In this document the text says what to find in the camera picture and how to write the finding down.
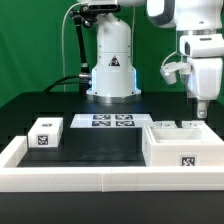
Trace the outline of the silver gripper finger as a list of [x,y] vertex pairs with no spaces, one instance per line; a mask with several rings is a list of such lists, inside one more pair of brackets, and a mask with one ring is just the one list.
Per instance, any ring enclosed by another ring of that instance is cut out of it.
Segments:
[[209,102],[206,100],[199,100],[197,102],[197,117],[204,119],[207,117],[207,109]]

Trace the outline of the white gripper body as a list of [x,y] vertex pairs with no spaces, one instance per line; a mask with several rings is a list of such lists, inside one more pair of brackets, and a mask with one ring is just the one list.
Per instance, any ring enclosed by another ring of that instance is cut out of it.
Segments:
[[191,73],[187,87],[199,100],[215,100],[221,88],[223,62],[221,58],[188,58]]

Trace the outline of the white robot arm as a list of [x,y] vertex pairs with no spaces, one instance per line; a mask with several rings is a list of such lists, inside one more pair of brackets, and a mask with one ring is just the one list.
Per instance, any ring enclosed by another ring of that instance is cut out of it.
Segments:
[[169,84],[182,80],[188,96],[197,100],[197,116],[205,118],[221,87],[224,0],[87,0],[87,9],[97,19],[97,64],[88,97],[115,103],[141,93],[132,67],[133,29],[113,12],[142,5],[152,24],[176,30],[175,53],[181,60],[163,62],[160,72]]

